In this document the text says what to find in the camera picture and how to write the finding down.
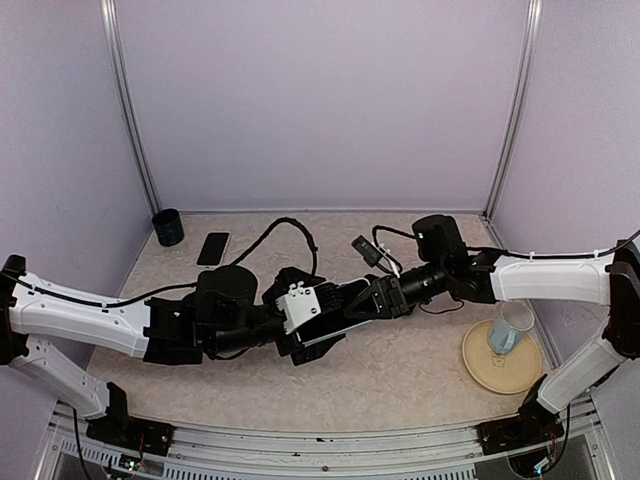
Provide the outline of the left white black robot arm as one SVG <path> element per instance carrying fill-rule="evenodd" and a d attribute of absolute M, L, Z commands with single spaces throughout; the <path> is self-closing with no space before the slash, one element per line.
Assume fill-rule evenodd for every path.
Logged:
<path fill-rule="evenodd" d="M 348 302 L 339 285 L 295 267 L 281 270 L 262 302 L 258 282 L 240 266 L 203 271 L 180 300 L 157 289 L 128 300 L 100 297 L 45 282 L 11 255 L 1 268 L 1 362 L 41 381 L 115 442 L 140 434 L 126 392 L 88 376 L 46 337 L 114 350 L 146 363 L 200 365 L 235 360 L 274 343 L 300 364 L 313 361 L 344 336 Z"/>

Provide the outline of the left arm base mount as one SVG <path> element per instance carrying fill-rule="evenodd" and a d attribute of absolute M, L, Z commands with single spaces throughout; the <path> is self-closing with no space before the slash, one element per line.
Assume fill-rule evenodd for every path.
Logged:
<path fill-rule="evenodd" d="M 108 445 L 166 457 L 174 431 L 169 423 L 107 413 L 88 421 L 86 435 Z"/>

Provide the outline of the light blue phone case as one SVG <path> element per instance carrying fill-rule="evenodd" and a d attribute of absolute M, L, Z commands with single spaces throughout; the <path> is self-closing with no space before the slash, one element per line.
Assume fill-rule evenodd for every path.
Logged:
<path fill-rule="evenodd" d="M 299 335 L 299 339 L 300 339 L 301 343 L 305 347 L 307 347 L 307 346 L 318 344 L 320 342 L 327 341 L 329 339 L 337 338 L 340 335 L 345 335 L 347 332 L 350 332 L 350 331 L 352 331 L 352 330 L 354 330 L 356 328 L 363 327 L 364 325 L 366 325 L 368 323 L 371 323 L 371 320 L 358 321 L 358 322 L 356 322 L 354 324 L 351 324 L 351 325 L 341 326 L 337 330 L 325 333 L 323 335 L 321 335 L 320 333 L 313 333 L 313 334 L 309 334 L 309 335 L 300 334 Z"/>

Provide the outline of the black phone purple edge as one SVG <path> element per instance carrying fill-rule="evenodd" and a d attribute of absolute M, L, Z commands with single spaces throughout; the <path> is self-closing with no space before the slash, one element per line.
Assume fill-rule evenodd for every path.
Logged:
<path fill-rule="evenodd" d="M 340 294 L 339 308 L 328 313 L 321 313 L 299 327 L 297 329 L 299 340 L 303 344 L 313 344 L 323 338 L 331 338 L 356 326 L 367 323 L 367 319 L 346 317 L 344 309 L 369 286 L 370 281 L 366 278 L 359 278 L 338 285 L 337 291 Z"/>

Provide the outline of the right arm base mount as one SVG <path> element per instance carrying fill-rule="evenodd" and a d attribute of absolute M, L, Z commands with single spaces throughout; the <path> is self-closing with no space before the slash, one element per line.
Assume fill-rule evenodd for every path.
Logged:
<path fill-rule="evenodd" d="M 520 407 L 514 416 L 482 422 L 476 431 L 484 455 L 537 445 L 565 434 L 559 415 L 537 403 Z"/>

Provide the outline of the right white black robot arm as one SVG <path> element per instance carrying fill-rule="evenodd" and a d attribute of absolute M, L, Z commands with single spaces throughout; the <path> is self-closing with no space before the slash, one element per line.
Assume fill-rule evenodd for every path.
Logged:
<path fill-rule="evenodd" d="M 638 358 L 639 251 L 632 241 L 593 253 L 516 254 L 467 246 L 451 216 L 427 216 L 412 230 L 423 266 L 374 280 L 345 302 L 346 317 L 398 318 L 444 292 L 479 304 L 566 300 L 608 307 L 601 333 L 537 383 L 523 405 L 526 410 L 511 423 L 518 442 L 535 442 L 550 427 L 549 412 L 559 413 L 619 365 Z"/>

